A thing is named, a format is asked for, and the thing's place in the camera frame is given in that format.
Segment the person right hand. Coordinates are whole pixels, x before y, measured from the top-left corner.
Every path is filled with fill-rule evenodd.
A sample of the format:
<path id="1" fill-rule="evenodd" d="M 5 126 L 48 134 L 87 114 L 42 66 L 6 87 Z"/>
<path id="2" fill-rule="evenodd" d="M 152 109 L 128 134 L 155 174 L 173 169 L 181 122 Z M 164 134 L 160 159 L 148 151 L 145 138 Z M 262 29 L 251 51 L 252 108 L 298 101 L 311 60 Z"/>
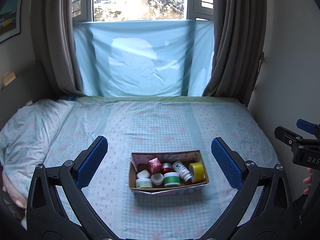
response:
<path id="1" fill-rule="evenodd" d="M 304 189 L 304 191 L 303 191 L 304 195 L 307 195 L 310 192 L 313 169 L 307 167 L 306 171 L 309 174 L 309 176 L 303 180 L 303 185 L 307 186 L 307 188 Z"/>

